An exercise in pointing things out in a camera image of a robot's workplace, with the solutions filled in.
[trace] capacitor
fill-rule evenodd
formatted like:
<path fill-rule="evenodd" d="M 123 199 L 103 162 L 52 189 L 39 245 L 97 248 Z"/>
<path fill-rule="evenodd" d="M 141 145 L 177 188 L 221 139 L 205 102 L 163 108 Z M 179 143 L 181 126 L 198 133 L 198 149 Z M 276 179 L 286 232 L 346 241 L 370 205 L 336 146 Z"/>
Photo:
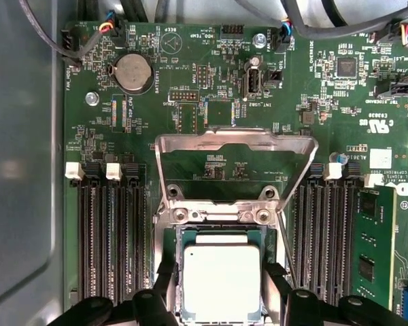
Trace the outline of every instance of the capacitor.
<path fill-rule="evenodd" d="M 341 165 L 346 165 L 349 161 L 349 157 L 344 153 L 339 153 L 335 151 L 329 155 L 329 162 L 340 163 Z"/>

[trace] white dimm latch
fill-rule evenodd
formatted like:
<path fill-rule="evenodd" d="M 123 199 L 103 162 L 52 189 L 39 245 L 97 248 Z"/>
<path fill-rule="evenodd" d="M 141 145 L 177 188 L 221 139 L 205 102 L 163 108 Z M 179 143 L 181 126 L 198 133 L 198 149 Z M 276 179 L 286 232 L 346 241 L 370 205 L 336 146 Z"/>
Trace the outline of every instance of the white dimm latch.
<path fill-rule="evenodd" d="M 65 164 L 65 177 L 72 180 L 83 180 L 84 171 L 80 162 L 67 162 Z"/>
<path fill-rule="evenodd" d="M 329 162 L 325 166 L 324 179 L 337 180 L 341 178 L 341 164 L 337 162 Z"/>
<path fill-rule="evenodd" d="M 121 164 L 107 163 L 106 179 L 119 181 L 121 180 L 121 178 L 122 178 Z"/>

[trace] green circuit board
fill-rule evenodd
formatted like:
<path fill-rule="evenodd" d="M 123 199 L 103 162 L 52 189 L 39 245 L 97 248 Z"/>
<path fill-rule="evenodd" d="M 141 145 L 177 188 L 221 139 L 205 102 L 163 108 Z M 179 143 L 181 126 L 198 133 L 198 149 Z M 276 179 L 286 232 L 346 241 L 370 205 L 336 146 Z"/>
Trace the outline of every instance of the green circuit board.
<path fill-rule="evenodd" d="M 76 22 L 67 30 L 83 44 L 97 27 L 96 22 Z M 371 243 L 355 231 L 354 259 L 361 252 L 375 255 L 386 246 L 386 257 L 380 256 L 388 259 L 391 270 L 382 273 L 392 277 L 393 296 L 381 291 L 378 282 L 366 293 L 359 291 L 360 277 L 369 278 L 372 272 L 368 265 L 363 270 L 367 274 L 353 273 L 352 293 L 370 296 L 400 313 L 402 288 L 408 285 L 408 96 L 378 98 L 375 87 L 408 75 L 408 51 L 399 44 L 377 46 L 367 34 L 331 41 L 310 41 L 295 34 L 287 50 L 275 51 L 270 46 L 272 32 L 267 27 L 245 26 L 241 39 L 232 39 L 222 36 L 220 25 L 127 24 L 125 48 L 117 48 L 111 35 L 103 36 L 79 69 L 65 69 L 65 161 L 135 164 L 141 192 L 134 196 L 141 198 L 143 208 L 139 211 L 142 218 L 133 225 L 145 232 L 129 235 L 130 252 L 139 237 L 141 247 L 135 254 L 141 255 L 138 267 L 143 270 L 133 286 L 125 278 L 130 294 L 153 281 L 152 216 L 160 203 L 154 155 L 158 135 L 199 134 L 211 126 L 312 135 L 319 143 L 314 162 L 326 164 L 331 153 L 345 153 L 359 166 L 361 175 L 384 175 L 390 193 L 381 200 L 394 203 L 393 212 L 384 215 L 386 226 L 381 225 L 387 232 L 372 226 L 378 247 L 363 251 Z M 252 44 L 258 33 L 267 36 L 268 46 L 263 49 Z M 131 52 L 145 56 L 154 71 L 154 84 L 145 94 L 125 94 L 109 76 L 109 65 Z M 244 65 L 253 56 L 260 58 L 262 87 L 245 101 Z M 272 82 L 275 72 L 280 73 L 276 84 Z M 88 92 L 98 94 L 95 106 L 86 104 Z M 172 153 L 163 160 L 166 178 L 181 185 L 189 196 L 234 200 L 256 198 L 266 184 L 285 187 L 296 168 L 296 157 L 273 155 L 233 145 L 217 153 Z M 82 209 L 79 201 L 84 199 L 78 187 L 69 187 L 68 180 L 66 184 L 65 306 L 70 306 L 79 291 L 78 212 Z M 104 204 L 97 209 L 103 211 Z M 293 209 L 290 203 L 286 209 L 289 221 Z M 354 216 L 362 218 L 360 213 Z M 110 240 L 116 237 L 114 230 L 109 231 Z M 125 260 L 135 263 L 130 257 Z M 376 261 L 374 273 L 380 275 L 380 268 L 387 269 Z M 104 294 L 103 290 L 91 291 Z M 113 291 L 110 285 L 106 291 Z"/>

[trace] white label sticker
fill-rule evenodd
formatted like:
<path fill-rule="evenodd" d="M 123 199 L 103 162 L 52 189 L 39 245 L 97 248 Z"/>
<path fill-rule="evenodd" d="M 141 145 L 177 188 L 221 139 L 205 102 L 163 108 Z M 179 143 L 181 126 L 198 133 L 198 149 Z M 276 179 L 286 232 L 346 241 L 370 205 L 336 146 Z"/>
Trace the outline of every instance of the white label sticker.
<path fill-rule="evenodd" d="M 392 150 L 371 148 L 370 168 L 392 168 Z"/>

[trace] screw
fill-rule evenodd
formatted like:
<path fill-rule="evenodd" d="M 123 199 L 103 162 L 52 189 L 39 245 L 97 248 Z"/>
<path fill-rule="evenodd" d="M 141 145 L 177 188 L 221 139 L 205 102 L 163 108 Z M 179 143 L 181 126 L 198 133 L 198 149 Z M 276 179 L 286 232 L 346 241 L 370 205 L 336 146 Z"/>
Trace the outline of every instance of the screw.
<path fill-rule="evenodd" d="M 350 297 L 347 302 L 349 302 L 350 304 L 353 304 L 354 306 L 361 306 L 362 302 L 360 299 L 358 299 L 357 297 Z"/>
<path fill-rule="evenodd" d="M 257 212 L 257 218 L 261 221 L 261 222 L 268 222 L 269 218 L 270 218 L 271 214 L 267 209 L 260 209 Z"/>
<path fill-rule="evenodd" d="M 94 107 L 94 106 L 98 105 L 98 103 L 100 102 L 100 96 L 98 96 L 98 94 L 96 92 L 89 92 L 84 97 L 84 100 L 86 101 L 87 105 L 90 105 L 91 107 Z"/>
<path fill-rule="evenodd" d="M 174 219 L 177 221 L 183 221 L 188 214 L 186 209 L 176 209 L 174 211 Z"/>
<path fill-rule="evenodd" d="M 257 56 L 253 56 L 253 57 L 250 59 L 250 64 L 251 64 L 253 67 L 258 67 L 258 66 L 260 65 L 260 58 L 257 57 Z"/>
<path fill-rule="evenodd" d="M 252 44 L 254 44 L 257 49 L 263 49 L 267 44 L 266 35 L 262 33 L 255 34 L 252 38 Z"/>
<path fill-rule="evenodd" d="M 310 296 L 310 294 L 307 291 L 304 291 L 304 290 L 296 291 L 296 295 L 299 296 L 299 297 L 303 297 L 304 299 L 306 297 Z"/>

